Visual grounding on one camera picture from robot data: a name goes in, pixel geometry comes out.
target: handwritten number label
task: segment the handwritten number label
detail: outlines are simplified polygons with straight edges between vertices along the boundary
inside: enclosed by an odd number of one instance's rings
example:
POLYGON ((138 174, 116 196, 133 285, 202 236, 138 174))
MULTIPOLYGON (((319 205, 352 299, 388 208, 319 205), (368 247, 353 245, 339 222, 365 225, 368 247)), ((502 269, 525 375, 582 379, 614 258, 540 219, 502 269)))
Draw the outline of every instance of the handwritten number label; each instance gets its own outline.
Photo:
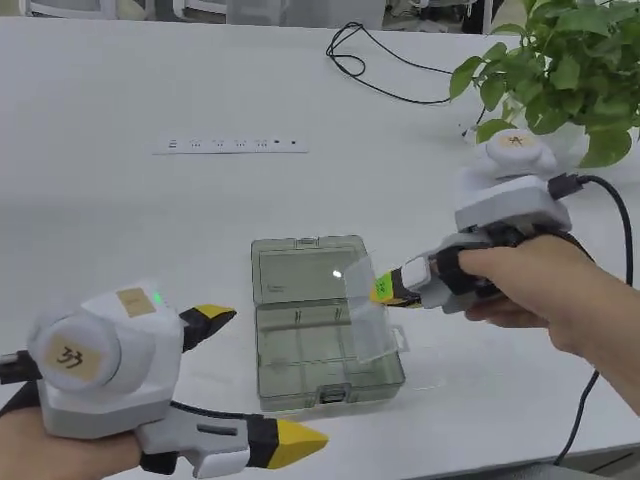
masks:
POLYGON ((47 347, 45 364, 58 374, 69 375, 83 382, 92 382, 100 374, 103 356, 100 350, 84 342, 76 342, 58 334, 51 338, 47 347))
POLYGON ((82 352, 65 346, 64 352, 56 359, 56 362, 63 364, 69 370, 76 368, 83 363, 82 352))

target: green transparent plastic box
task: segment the green transparent plastic box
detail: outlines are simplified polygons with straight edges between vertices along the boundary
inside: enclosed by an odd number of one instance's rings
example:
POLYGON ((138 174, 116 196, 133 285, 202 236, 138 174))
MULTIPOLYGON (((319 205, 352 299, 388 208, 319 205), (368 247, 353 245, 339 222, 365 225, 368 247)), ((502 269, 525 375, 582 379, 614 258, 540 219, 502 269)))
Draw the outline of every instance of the green transparent plastic box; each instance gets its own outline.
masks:
POLYGON ((404 384, 397 353, 362 364, 353 350, 342 273, 366 254, 355 235, 251 245, 263 411, 385 400, 404 384))

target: finger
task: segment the finger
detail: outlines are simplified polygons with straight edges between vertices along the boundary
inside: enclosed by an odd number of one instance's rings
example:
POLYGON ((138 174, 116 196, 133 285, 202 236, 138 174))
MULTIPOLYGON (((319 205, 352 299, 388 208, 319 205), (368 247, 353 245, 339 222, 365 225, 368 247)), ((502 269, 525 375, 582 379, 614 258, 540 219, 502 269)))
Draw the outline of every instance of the finger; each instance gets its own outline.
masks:
POLYGON ((520 313, 509 314, 499 313, 488 318, 487 321, 493 325, 503 328, 548 328, 549 322, 534 315, 533 313, 522 311, 520 313))
POLYGON ((466 316, 469 320, 485 320, 488 317, 499 313, 519 313, 523 308, 509 299, 489 300, 478 303, 467 310, 466 316))
POLYGON ((464 250, 458 255, 460 268, 470 275, 491 278, 496 268, 509 260, 515 249, 495 247, 479 250, 464 250))

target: potted plant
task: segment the potted plant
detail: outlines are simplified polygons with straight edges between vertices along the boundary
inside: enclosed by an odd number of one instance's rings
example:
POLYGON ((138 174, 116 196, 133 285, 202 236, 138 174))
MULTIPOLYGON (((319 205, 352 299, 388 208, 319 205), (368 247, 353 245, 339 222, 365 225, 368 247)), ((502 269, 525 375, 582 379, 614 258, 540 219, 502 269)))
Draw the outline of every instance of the potted plant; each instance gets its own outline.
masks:
POLYGON ((534 134, 572 123, 584 128, 589 148, 581 167, 603 167, 630 150, 629 131, 640 126, 640 3, 609 0, 523 0, 524 27, 502 25, 493 33, 515 33, 520 45, 503 42, 455 69, 449 93, 471 84, 488 111, 502 103, 501 118, 478 126, 483 142, 524 115, 534 134))

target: white table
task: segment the white table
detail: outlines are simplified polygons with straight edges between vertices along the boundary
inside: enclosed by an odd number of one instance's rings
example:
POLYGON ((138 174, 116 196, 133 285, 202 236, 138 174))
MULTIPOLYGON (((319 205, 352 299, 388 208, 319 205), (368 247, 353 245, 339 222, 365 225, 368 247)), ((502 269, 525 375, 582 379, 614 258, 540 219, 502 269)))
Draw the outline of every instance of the white table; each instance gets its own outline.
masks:
MULTIPOLYGON (((258 411, 250 244, 361 235, 401 262, 454 228, 451 179, 470 157, 452 105, 401 104, 324 58, 332 32, 127 22, 0 20, 2 351, 24 345, 49 301, 157 277, 178 308, 229 304, 238 317, 185 356, 181 401, 258 411), (306 155, 158 157, 173 134, 299 135, 306 155)), ((381 33, 412 59, 453 68, 486 37, 381 33)), ((446 96, 447 78, 399 65, 363 38, 370 79, 446 96)), ((640 192, 625 188, 634 219, 640 192)), ((599 192, 572 199, 576 233, 621 273, 622 233, 599 192)), ((331 440, 292 467, 238 479, 406 479, 555 456, 590 368, 545 332, 501 330, 436 311, 395 311, 409 337, 407 384, 391 402, 298 415, 331 440)), ((0 400, 13 390, 4 388, 0 400)), ((593 391, 574 452, 640 443, 609 385, 593 391)), ((181 464, 174 478, 190 477, 181 464)), ((118 477, 152 478, 140 470, 118 477)))

